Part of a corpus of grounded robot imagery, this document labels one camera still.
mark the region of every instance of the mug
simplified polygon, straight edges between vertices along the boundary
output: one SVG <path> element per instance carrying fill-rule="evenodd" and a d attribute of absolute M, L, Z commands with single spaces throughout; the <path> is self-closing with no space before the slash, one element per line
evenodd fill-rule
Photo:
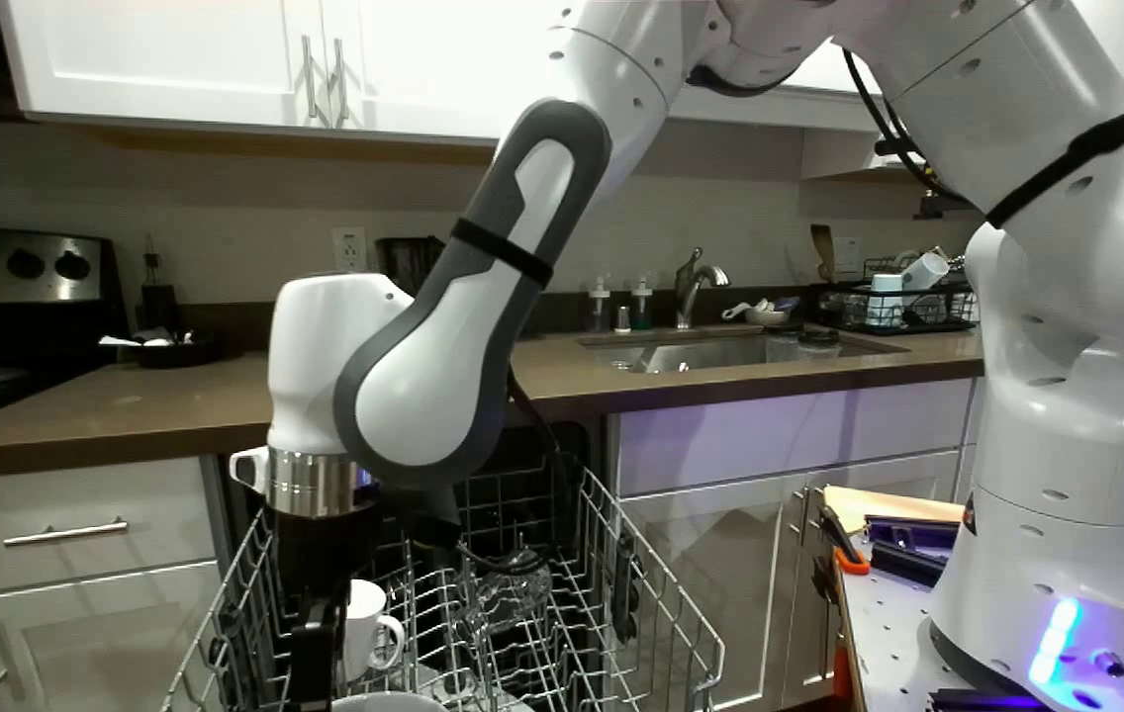
<path fill-rule="evenodd" d="M 933 288 L 941 277 L 952 277 L 952 269 L 953 269 L 952 259 L 929 248 L 917 260 L 909 260 L 903 277 L 909 294 L 923 294 Z"/>
<path fill-rule="evenodd" d="M 871 301 L 866 301 L 866 323 L 871 330 L 903 330 L 908 296 L 903 294 L 903 275 L 874 275 L 871 277 Z"/>
<path fill-rule="evenodd" d="M 333 699 L 333 712 L 444 712 L 444 708 L 411 691 L 365 691 Z"/>
<path fill-rule="evenodd" d="M 354 577 L 342 639 L 342 672 L 362 679 L 368 670 L 397 670 L 405 654 L 405 624 L 384 615 L 390 595 L 378 582 Z"/>

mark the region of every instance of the wire rack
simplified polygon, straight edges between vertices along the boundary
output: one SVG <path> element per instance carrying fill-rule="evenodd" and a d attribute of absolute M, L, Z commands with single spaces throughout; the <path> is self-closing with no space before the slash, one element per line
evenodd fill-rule
<path fill-rule="evenodd" d="M 346 691 L 416 691 L 453 712 L 713 708 L 723 644 L 594 470 L 477 475 L 454 503 L 466 550 L 527 542 L 541 565 L 496 582 L 397 540 L 378 582 L 409 631 L 405 658 Z M 289 708 L 287 631 L 277 546 L 256 515 L 164 708 Z"/>
<path fill-rule="evenodd" d="M 871 294 L 855 285 L 830 296 L 841 301 L 841 330 L 851 333 L 966 333 L 978 323 L 969 288 Z"/>

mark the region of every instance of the kitchen sink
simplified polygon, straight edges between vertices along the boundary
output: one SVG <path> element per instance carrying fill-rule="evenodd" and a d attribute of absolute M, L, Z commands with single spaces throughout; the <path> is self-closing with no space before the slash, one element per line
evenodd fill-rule
<path fill-rule="evenodd" d="M 800 345 L 772 333 L 656 333 L 656 337 L 601 337 L 581 341 L 601 364 L 616 372 L 696 372 L 731 364 L 800 364 L 903 354 L 896 345 L 841 337 L 841 345 Z"/>

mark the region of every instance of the blue light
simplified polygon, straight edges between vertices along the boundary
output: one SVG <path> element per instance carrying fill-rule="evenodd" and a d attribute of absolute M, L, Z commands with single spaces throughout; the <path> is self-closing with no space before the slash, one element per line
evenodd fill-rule
<path fill-rule="evenodd" d="M 1048 624 L 1047 624 L 1047 632 L 1040 632 L 1040 649 L 1036 649 L 1036 658 L 1035 658 L 1035 665 L 1029 665 L 1029 679 L 1035 679 L 1036 689 L 1048 689 L 1048 678 L 1052 678 L 1058 662 L 1060 662 L 1060 658 L 1069 654 L 1069 644 L 1072 644 L 1078 623 L 1081 623 L 1081 600 L 1065 599 L 1065 600 L 1052 611 L 1052 616 L 1048 616 Z"/>

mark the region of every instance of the kettle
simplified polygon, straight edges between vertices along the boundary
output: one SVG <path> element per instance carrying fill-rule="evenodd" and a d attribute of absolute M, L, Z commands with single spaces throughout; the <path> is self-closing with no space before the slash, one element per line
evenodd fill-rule
<path fill-rule="evenodd" d="M 378 238 L 382 269 L 416 296 L 444 255 L 440 238 Z"/>

